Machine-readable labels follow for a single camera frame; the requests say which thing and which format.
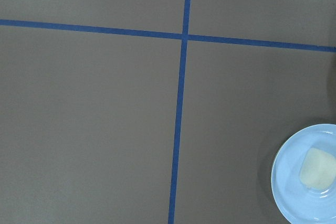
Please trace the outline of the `white steamed bun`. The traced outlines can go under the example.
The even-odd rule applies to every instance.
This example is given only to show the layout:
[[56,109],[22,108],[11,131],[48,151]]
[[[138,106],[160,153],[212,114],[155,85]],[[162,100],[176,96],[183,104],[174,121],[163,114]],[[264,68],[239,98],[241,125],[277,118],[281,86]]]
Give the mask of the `white steamed bun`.
[[300,181],[308,188],[328,189],[335,180],[335,157],[323,150],[308,150],[299,174]]

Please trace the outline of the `light blue plate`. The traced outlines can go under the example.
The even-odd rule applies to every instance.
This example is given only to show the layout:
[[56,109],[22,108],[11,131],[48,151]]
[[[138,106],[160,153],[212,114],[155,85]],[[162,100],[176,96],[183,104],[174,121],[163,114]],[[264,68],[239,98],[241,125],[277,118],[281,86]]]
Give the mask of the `light blue plate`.
[[271,191],[276,206],[290,223],[335,223],[335,180],[323,191],[306,187],[299,178],[311,148],[335,157],[335,125],[316,124],[288,138],[278,150],[271,169]]

